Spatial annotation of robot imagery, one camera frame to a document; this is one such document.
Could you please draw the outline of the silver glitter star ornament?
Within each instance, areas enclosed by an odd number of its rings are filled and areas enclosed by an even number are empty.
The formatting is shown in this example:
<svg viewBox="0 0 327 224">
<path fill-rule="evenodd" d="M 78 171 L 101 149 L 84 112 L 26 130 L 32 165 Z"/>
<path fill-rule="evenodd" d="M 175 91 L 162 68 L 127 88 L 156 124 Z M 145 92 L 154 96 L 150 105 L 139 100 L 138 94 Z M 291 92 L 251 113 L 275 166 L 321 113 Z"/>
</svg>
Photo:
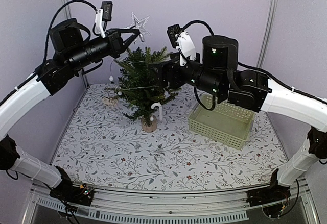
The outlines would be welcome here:
<svg viewBox="0 0 327 224">
<path fill-rule="evenodd" d="M 146 28 L 146 24 L 150 16 L 138 18 L 134 12 L 131 12 L 131 24 L 125 27 L 125 29 L 139 30 L 139 39 L 142 43 L 146 42 L 145 36 L 150 36 L 150 32 Z"/>
</svg>

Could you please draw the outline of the white ball light garland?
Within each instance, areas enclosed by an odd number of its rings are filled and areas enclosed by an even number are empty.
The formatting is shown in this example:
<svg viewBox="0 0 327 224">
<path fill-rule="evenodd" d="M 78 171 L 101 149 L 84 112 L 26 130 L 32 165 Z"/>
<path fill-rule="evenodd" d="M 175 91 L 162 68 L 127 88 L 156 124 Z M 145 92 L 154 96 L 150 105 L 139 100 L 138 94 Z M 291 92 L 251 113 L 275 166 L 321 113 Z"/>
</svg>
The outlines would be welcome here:
<svg viewBox="0 0 327 224">
<path fill-rule="evenodd" d="M 164 90 L 159 87 L 149 63 L 145 59 L 116 59 L 121 76 L 118 77 L 118 87 L 114 91 L 119 98 L 128 103 L 131 113 L 124 115 L 130 120 L 142 119 L 143 124 L 150 126 L 155 110 L 151 105 L 165 98 Z"/>
</svg>

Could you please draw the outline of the small green christmas tree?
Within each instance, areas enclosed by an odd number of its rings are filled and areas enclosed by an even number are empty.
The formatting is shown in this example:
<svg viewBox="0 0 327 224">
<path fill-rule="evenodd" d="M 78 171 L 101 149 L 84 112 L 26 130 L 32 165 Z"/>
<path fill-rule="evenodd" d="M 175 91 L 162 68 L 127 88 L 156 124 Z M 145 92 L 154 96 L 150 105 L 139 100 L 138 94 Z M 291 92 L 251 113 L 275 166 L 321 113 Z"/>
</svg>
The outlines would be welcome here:
<svg viewBox="0 0 327 224">
<path fill-rule="evenodd" d="M 154 103 L 167 104 L 175 99 L 178 90 L 160 88 L 157 76 L 150 65 L 165 61 L 170 56 L 167 48 L 159 51 L 151 51 L 149 47 L 137 48 L 132 51 L 127 49 L 127 56 L 114 59 L 120 67 L 121 76 L 118 77 L 118 85 L 115 88 L 106 88 L 113 91 L 114 96 L 102 97 L 105 105 L 115 105 L 119 99 L 127 102 L 132 113 L 123 113 L 131 121 L 140 120 L 142 130 L 152 133 L 157 129 L 157 118 L 154 112 L 158 107 L 152 108 Z"/>
</svg>

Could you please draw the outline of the wooden heart ornament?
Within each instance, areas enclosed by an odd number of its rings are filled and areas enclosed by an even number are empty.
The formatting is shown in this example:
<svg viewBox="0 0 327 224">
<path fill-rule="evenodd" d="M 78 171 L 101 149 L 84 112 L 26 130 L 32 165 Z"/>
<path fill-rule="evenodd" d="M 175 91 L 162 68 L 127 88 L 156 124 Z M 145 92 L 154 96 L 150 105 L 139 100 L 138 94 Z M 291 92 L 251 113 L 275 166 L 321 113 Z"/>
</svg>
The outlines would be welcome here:
<svg viewBox="0 0 327 224">
<path fill-rule="evenodd" d="M 116 106 L 118 104 L 118 99 L 113 96 L 113 97 L 102 97 L 101 101 L 104 105 L 106 106 Z"/>
</svg>

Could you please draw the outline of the pale green plastic basket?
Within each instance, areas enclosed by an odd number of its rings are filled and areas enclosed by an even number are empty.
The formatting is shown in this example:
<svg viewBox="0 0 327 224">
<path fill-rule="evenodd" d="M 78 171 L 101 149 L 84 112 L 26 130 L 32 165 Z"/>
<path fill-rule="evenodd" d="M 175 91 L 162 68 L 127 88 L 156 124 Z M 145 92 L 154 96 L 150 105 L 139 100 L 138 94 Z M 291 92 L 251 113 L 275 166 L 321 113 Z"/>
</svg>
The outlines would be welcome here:
<svg viewBox="0 0 327 224">
<path fill-rule="evenodd" d="M 237 150 L 249 141 L 254 119 L 254 112 L 228 102 L 212 111 L 196 104 L 188 117 L 189 130 Z"/>
</svg>

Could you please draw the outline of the white candy cane ornament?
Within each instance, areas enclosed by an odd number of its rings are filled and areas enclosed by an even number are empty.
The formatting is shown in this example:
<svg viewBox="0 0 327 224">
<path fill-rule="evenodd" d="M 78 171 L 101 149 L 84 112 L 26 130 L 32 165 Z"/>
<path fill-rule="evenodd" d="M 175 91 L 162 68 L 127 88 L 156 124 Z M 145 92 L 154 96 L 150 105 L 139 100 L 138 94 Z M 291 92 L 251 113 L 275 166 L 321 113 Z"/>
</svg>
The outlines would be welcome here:
<svg viewBox="0 0 327 224">
<path fill-rule="evenodd" d="M 154 110 L 154 109 L 157 109 L 158 112 L 159 112 L 159 121 L 162 122 L 163 121 L 163 114 L 162 114 L 162 104 L 157 102 L 157 103 L 153 103 L 151 105 L 151 109 Z"/>
</svg>

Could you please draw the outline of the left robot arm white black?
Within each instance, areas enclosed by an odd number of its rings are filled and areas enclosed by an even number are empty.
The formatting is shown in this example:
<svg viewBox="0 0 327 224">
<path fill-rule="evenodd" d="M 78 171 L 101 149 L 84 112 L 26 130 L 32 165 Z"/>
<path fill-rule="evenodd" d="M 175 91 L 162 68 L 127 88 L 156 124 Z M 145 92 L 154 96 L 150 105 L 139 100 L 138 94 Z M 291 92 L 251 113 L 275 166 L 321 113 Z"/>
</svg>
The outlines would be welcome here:
<svg viewBox="0 0 327 224">
<path fill-rule="evenodd" d="M 56 191 L 64 200 L 76 196 L 68 174 L 58 166 L 48 165 L 27 154 L 8 135 L 10 129 L 31 109 L 56 94 L 84 67 L 101 66 L 107 56 L 118 58 L 140 35 L 136 28 L 103 30 L 95 24 L 96 38 L 82 37 L 90 30 L 71 18 L 50 27 L 47 38 L 55 53 L 46 59 L 29 77 L 1 101 L 1 170 L 15 171 L 36 179 Z"/>
</svg>

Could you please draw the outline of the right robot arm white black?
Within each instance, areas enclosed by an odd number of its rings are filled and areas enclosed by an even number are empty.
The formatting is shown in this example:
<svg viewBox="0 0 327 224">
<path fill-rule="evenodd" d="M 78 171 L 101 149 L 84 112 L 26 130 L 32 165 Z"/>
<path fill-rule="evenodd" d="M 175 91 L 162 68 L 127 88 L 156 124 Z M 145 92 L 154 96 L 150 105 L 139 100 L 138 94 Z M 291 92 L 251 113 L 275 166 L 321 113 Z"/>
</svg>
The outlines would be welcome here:
<svg viewBox="0 0 327 224">
<path fill-rule="evenodd" d="M 239 44 L 235 39 L 209 35 L 202 53 L 189 37 L 177 39 L 170 60 L 151 64 L 160 87 L 189 84 L 212 96 L 212 106 L 228 102 L 254 112 L 284 115 L 311 126 L 302 147 L 271 176 L 264 197 L 276 201 L 314 163 L 326 158 L 326 101 L 279 81 L 269 72 L 244 65 L 238 70 Z"/>
</svg>

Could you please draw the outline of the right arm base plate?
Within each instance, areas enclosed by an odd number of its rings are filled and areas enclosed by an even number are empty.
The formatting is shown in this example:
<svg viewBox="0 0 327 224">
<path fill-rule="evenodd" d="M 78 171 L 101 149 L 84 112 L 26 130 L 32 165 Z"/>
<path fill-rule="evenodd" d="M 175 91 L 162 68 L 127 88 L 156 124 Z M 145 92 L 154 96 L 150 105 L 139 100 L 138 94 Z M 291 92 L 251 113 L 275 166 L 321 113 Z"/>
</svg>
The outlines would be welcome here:
<svg viewBox="0 0 327 224">
<path fill-rule="evenodd" d="M 246 201 L 251 207 L 287 199 L 291 196 L 290 187 L 264 187 L 246 192 Z"/>
</svg>

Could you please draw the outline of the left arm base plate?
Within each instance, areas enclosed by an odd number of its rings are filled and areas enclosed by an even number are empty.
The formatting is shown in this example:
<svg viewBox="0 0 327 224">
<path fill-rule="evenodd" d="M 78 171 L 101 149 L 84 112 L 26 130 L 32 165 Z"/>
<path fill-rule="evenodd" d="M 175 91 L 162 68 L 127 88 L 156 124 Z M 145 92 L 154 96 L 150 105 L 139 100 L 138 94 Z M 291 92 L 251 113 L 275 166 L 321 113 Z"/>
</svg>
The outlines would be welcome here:
<svg viewBox="0 0 327 224">
<path fill-rule="evenodd" d="M 94 188 L 87 184 L 80 186 L 60 184 L 50 190 L 50 196 L 63 202 L 91 206 L 94 197 Z"/>
</svg>

